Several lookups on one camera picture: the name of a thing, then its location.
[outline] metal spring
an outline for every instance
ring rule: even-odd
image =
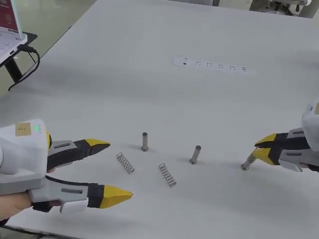
[[[251,153],[251,154],[248,156],[247,161],[250,162],[250,163],[253,163],[253,162],[256,161],[256,159],[257,159],[257,158],[255,157],[254,153]]]
[[[169,172],[169,170],[167,169],[167,166],[164,163],[161,163],[159,165],[159,170],[161,171],[164,179],[166,180],[167,184],[172,187],[176,184],[175,179],[173,178],[173,176],[171,175],[171,173]]]
[[[261,149],[260,147],[256,147],[255,150],[248,156],[245,163],[243,163],[241,165],[242,170],[247,171],[249,169],[250,165],[252,165],[257,160],[257,157],[254,155],[254,152],[256,152],[260,149]]]
[[[123,167],[125,168],[125,170],[127,171],[128,174],[131,174],[134,172],[134,167],[127,160],[127,158],[124,156],[124,154],[122,152],[118,153],[116,155],[116,157],[119,160],[119,162],[123,165]]]

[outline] gray gripper finger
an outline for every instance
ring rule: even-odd
[[[33,203],[60,201],[62,205],[65,205],[66,203],[88,201],[88,186],[63,184],[59,182],[61,180],[52,181],[48,178],[50,177],[45,179],[41,188],[28,191]]]

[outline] human hand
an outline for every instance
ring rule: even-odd
[[[32,202],[27,192],[0,196],[0,221],[31,207],[31,204]]]

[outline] black cable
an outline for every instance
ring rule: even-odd
[[[32,58],[33,62],[36,63],[35,59],[33,58],[33,56],[31,55],[30,52],[28,52],[29,56]]]
[[[35,68],[32,71],[30,71],[29,73],[25,73],[18,82],[14,83],[12,86],[10,86],[8,91],[10,91],[17,84],[20,84],[22,81],[24,81],[30,75],[32,75],[39,68],[39,65],[40,65],[40,55],[33,47],[26,46],[26,45],[20,45],[20,46],[18,46],[18,50],[19,51],[24,51],[24,52],[27,52],[27,53],[35,53],[37,55],[37,64],[36,64]]]

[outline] white table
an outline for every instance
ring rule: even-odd
[[[246,66],[255,75],[174,67],[178,56]],[[52,176],[134,196],[75,214],[30,209],[9,225],[87,239],[315,238],[318,174],[261,161],[243,172],[240,164],[264,136],[300,127],[318,89],[319,34],[310,19],[97,1],[39,70],[0,101],[0,123],[42,118],[55,140],[109,140],[109,149]],[[149,152],[140,151],[143,131]],[[133,174],[115,158],[120,151]],[[173,188],[158,170],[162,162],[177,181]]]

